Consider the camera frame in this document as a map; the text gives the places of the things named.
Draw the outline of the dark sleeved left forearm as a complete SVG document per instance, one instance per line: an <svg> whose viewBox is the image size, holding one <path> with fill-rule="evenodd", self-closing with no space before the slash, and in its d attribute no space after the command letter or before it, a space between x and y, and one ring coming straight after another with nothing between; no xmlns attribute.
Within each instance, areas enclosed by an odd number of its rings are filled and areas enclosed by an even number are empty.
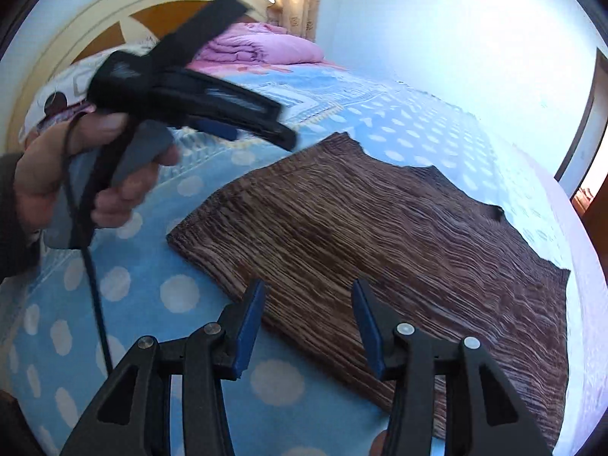
<svg viewBox="0 0 608 456"><path fill-rule="evenodd" d="M1 157L1 281L25 273L38 264L39 238L25 233L16 213L14 174L20 154L3 154Z"/></svg>

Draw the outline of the person's left hand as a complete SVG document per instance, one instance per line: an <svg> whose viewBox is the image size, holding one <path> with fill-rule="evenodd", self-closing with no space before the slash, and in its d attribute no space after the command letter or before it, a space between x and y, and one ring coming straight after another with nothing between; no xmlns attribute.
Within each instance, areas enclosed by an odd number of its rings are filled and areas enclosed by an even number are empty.
<svg viewBox="0 0 608 456"><path fill-rule="evenodd" d="M77 114L44 131L16 164L16 213L27 235L48 230L54 248L84 248L96 228L119 228L179 161L162 122Z"/></svg>

